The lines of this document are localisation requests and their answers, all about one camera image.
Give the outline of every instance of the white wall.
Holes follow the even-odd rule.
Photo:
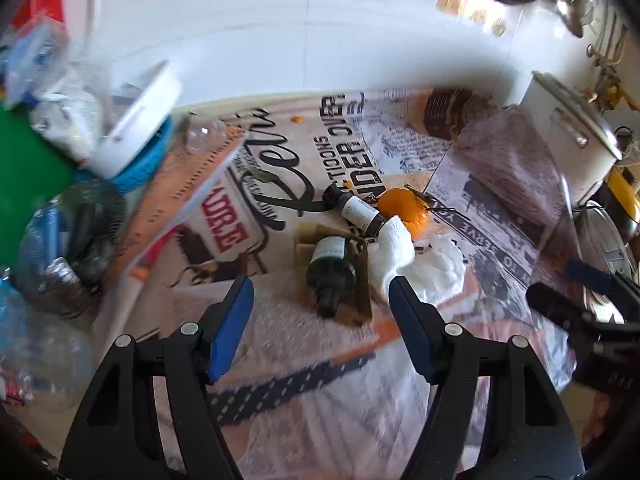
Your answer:
[[[114,79],[169,58],[181,105],[249,94],[462,85],[498,104],[524,95],[531,70],[568,84],[590,62],[541,5],[506,11],[496,38],[436,0],[101,0],[96,52]],[[65,0],[78,21],[84,0]]]

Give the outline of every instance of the orange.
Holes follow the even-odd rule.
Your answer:
[[[378,199],[378,211],[386,218],[398,215],[411,233],[413,240],[419,240],[429,223],[426,204],[408,189],[395,187],[386,190]]]

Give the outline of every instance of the blue gripper pad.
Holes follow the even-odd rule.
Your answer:
[[[564,263],[564,273],[572,280],[598,294],[613,296],[616,293],[611,274],[595,269],[576,258],[569,258]]]
[[[249,315],[254,307],[254,284],[249,278],[244,280],[236,300],[229,308],[216,338],[211,343],[211,361],[207,374],[217,381],[231,368],[240,338]]]
[[[424,305],[411,291],[411,297],[402,288],[399,276],[391,280],[389,284],[389,306],[396,318],[396,323],[400,329],[404,345],[409,352],[411,362],[415,371],[422,375],[429,382],[434,374],[433,356],[431,352],[431,341],[422,328],[422,323],[418,319],[414,308],[433,308],[431,305]]]

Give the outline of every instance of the white plastic container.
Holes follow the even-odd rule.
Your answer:
[[[148,79],[142,94],[101,140],[97,153],[85,165],[92,173],[110,179],[124,170],[177,103],[182,85],[169,62],[156,65]]]

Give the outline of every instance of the screw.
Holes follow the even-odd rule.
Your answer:
[[[513,338],[511,338],[511,342],[518,348],[526,348],[527,346],[529,346],[529,341],[527,341],[527,338],[521,335],[513,336]]]
[[[198,324],[194,322],[185,323],[180,327],[180,332],[184,335],[193,335],[198,331]]]
[[[125,346],[129,346],[130,343],[131,343],[130,335],[122,334],[116,338],[116,346],[119,348],[124,348]]]
[[[462,327],[457,323],[447,323],[444,326],[444,331],[449,335],[461,335]]]

